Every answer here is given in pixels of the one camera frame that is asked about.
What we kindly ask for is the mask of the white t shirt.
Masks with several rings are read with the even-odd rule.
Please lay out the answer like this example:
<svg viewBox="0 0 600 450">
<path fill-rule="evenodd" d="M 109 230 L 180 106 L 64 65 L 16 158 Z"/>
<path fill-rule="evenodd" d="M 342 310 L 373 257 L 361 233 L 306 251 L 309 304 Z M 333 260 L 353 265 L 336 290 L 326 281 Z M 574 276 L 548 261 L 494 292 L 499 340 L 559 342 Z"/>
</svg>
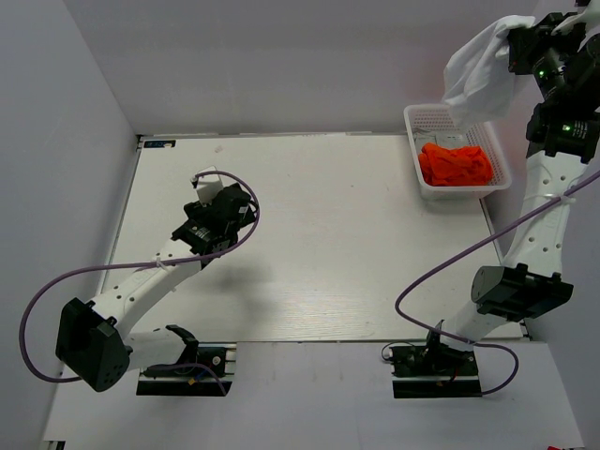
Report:
<svg viewBox="0 0 600 450">
<path fill-rule="evenodd" d="M 443 71 L 442 103 L 458 128 L 504 117 L 524 83 L 508 70 L 508 34 L 531 28 L 533 16 L 510 15 L 479 32 L 449 59 Z"/>
</svg>

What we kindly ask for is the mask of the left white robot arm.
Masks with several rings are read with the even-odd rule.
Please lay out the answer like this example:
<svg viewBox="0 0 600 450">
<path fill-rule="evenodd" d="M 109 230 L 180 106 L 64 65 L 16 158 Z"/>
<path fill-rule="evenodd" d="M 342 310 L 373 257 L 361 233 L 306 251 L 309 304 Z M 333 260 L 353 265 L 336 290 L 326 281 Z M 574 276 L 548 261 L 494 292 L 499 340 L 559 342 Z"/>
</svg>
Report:
<svg viewBox="0 0 600 450">
<path fill-rule="evenodd" d="M 186 204 L 184 211 L 186 221 L 149 266 L 91 300 L 69 301 L 61 311 L 56 356 L 97 392 L 113 387 L 134 369 L 214 371 L 199 361 L 199 341 L 185 328 L 167 324 L 145 333 L 133 328 L 179 284 L 236 248 L 240 231 L 256 227 L 259 204 L 249 187 L 235 183 L 208 202 Z"/>
</svg>

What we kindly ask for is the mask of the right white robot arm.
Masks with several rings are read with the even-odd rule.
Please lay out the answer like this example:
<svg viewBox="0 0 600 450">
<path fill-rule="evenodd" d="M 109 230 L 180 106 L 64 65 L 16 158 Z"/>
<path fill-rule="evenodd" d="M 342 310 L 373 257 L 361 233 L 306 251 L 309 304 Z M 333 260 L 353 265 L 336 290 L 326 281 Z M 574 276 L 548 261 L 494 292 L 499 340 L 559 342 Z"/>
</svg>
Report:
<svg viewBox="0 0 600 450">
<path fill-rule="evenodd" d="M 505 323 L 536 318 L 566 303 L 563 236 L 569 191 L 583 177 L 599 142 L 599 11 L 499 19 L 460 50 L 444 69 L 443 102 L 460 128 L 505 114 L 518 79 L 532 77 L 542 100 L 526 129 L 527 186 L 516 233 L 502 262 L 475 275 L 469 303 L 441 324 L 442 340 L 423 350 L 425 366 L 443 374 L 469 344 Z"/>
</svg>

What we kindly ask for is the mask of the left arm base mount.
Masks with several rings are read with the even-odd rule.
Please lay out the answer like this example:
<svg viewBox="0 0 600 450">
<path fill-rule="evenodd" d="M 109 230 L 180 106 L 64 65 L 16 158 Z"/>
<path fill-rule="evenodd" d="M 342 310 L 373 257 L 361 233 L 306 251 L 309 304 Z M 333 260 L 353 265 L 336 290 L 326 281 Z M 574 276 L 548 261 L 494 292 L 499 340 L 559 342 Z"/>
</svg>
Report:
<svg viewBox="0 0 600 450">
<path fill-rule="evenodd" d="M 146 368 L 140 372 L 139 397 L 220 398 L 232 385 L 236 368 L 234 343 L 201 343 L 190 357 L 169 370 Z"/>
</svg>

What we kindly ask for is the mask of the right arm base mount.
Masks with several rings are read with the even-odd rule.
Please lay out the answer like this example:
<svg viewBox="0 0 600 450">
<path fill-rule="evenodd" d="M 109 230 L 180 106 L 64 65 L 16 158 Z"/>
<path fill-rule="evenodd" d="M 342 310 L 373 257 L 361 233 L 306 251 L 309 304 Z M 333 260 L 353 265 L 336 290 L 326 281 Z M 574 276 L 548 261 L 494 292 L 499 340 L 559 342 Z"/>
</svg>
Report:
<svg viewBox="0 0 600 450">
<path fill-rule="evenodd" d="M 395 341 L 382 348 L 381 356 L 391 365 L 393 394 L 408 398 L 480 398 L 482 388 L 474 351 L 455 349 L 452 339 L 427 333 L 423 343 Z"/>
</svg>

